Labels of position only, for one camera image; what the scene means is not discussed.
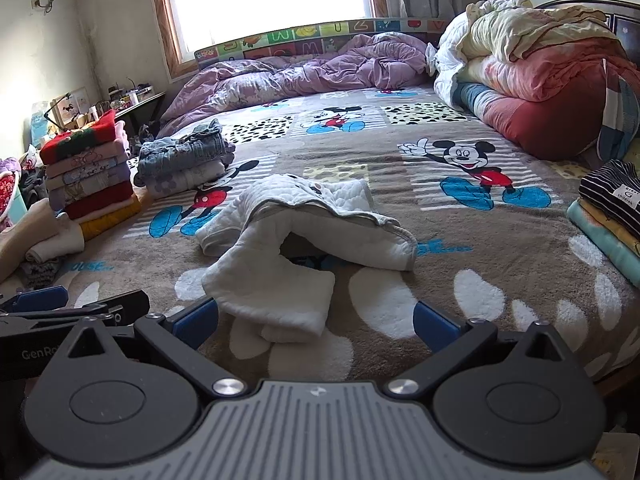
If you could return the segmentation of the white quilted garment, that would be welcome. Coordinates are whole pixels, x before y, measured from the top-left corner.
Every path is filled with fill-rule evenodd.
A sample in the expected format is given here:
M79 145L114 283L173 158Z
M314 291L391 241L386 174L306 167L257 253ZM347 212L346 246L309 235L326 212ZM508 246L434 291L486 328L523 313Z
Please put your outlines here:
M206 295L276 344L316 340L326 327L335 276L297 263L304 250L401 272L416 260L416 238L375 211L363 180L273 174L236 196L195 238L215 260L202 276Z

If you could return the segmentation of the beige folded cloth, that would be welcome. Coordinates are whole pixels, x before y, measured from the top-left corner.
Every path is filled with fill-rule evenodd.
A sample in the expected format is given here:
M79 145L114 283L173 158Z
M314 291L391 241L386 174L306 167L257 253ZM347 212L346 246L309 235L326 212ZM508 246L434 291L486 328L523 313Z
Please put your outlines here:
M66 212L54 212L48 200L40 200L17 224L1 233L1 281L17 269L32 248L36 248L35 259L43 262L82 252L85 237Z

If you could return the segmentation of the yellow folded garment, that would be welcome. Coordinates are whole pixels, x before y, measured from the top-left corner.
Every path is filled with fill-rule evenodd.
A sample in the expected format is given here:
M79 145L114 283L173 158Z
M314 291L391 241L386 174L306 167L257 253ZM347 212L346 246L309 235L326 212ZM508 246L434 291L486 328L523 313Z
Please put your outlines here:
M84 240L88 242L105 231L113 229L122 222L129 220L141 211L142 207L137 195L134 194L129 200L125 200L121 204L114 204L107 207L107 212L99 217L80 222L82 235Z

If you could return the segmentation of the dark red folded garment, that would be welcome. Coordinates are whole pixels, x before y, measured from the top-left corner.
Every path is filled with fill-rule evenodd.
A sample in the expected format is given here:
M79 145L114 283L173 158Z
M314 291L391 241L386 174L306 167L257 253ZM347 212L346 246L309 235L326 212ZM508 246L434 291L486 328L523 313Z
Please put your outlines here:
M72 220L77 220L107 206L129 200L132 194L134 194L134 189L131 182L124 181L81 198L77 202L67 205L64 211Z

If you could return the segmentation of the purple white folded garment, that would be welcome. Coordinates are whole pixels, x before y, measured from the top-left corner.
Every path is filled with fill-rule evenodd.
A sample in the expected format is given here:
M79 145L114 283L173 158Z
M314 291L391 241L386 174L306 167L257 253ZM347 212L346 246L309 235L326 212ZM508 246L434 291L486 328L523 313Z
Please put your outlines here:
M113 185L129 182L130 168L126 162L105 169L91 177L55 188L49 193L49 204L53 210L62 210L67 205L82 200Z

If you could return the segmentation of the blue floral folded garment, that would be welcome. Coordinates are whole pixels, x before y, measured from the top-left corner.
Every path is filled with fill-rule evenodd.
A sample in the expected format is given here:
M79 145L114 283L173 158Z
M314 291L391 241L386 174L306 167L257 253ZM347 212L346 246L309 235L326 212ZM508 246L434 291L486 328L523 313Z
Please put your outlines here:
M126 162L127 155L119 155L116 157L110 157L97 162L90 162L86 166L81 166L70 171L63 172L59 176L53 178L47 178L46 188L48 192L55 190L56 188L62 188L64 185L72 184L79 180L92 177L94 174L98 174L101 171L114 168L115 166Z

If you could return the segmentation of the pink folded garment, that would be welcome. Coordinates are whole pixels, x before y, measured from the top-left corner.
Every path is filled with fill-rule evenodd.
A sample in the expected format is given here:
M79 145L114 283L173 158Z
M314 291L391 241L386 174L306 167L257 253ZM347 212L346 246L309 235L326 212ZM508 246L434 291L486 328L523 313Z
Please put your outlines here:
M93 148L87 148L77 155L47 166L46 175L48 178L54 178L70 170L92 164L93 162L126 154L128 150L129 141L126 136L125 123L116 122L115 139L113 141L94 146Z

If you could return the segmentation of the white purple flower garment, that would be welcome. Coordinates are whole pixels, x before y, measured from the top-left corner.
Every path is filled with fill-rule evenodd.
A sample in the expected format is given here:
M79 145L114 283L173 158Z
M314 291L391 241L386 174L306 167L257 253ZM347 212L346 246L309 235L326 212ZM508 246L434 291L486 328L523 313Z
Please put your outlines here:
M226 173L226 167L220 160L212 160L200 166L179 170L173 174L164 174L146 182L154 200L192 190L200 184L216 180Z

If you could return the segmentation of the teal folded garment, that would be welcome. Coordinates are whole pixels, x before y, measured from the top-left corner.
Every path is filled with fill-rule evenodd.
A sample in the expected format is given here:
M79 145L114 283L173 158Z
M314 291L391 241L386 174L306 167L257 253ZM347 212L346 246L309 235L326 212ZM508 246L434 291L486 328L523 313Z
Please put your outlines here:
M639 256L619 240L610 230L597 222L593 216L578 204L577 200L568 206L567 218L578 226L593 244L613 263L613 266L636 287L639 287Z

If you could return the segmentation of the folded blue denim garment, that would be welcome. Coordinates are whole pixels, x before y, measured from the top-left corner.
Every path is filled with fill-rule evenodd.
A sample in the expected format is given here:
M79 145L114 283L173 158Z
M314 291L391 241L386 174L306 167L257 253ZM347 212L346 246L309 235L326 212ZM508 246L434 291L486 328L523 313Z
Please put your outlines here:
M138 156L134 183L143 186L152 179L191 169L215 159L229 165L234 152L235 145L224 138L222 125L214 118L208 124L194 127L180 138L166 136L144 142Z

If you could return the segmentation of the cluttered dark desk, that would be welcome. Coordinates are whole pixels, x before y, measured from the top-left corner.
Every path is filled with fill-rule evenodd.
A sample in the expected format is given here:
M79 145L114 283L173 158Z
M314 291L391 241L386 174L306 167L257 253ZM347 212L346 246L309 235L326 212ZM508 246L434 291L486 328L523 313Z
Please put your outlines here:
M164 92L156 92L150 84L138 84L129 90L115 88L110 93L110 100L93 102L88 90L81 87L52 100L43 117L62 132L88 126L112 110L117 120L123 120L136 132L142 123L143 109L151 107L149 116L154 119L160 112L164 96Z

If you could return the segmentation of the striped navy folded garment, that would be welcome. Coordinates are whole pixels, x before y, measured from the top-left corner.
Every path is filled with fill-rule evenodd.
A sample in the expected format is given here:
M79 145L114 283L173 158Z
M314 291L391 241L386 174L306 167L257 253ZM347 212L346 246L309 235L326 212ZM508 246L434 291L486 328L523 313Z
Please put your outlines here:
M580 180L579 195L639 237L639 176L631 162L612 159L591 171Z

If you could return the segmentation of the red and white quilt pile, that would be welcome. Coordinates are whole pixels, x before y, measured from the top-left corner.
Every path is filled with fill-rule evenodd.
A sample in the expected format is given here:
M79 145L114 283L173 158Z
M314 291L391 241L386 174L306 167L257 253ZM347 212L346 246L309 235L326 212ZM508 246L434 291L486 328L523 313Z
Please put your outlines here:
M425 55L442 101L537 158L607 162L639 141L639 66L600 10L471 3Z

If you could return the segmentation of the purple crumpled duvet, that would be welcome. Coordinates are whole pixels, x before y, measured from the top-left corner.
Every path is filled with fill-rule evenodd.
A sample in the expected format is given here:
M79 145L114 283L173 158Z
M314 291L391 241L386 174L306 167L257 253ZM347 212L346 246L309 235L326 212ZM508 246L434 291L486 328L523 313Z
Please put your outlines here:
M160 118L161 138L227 110L332 91L397 90L427 73L427 44L402 32L357 35L316 58L217 62L193 76Z

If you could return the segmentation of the colourful alphabet headboard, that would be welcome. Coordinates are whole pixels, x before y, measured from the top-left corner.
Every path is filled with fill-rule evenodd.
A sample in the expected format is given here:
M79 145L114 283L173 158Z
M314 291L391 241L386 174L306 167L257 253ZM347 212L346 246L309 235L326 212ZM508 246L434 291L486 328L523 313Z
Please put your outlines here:
M261 32L197 50L200 70L222 61L257 60L268 56L320 55L337 52L353 36L402 32L437 44L448 21L438 18L362 18Z

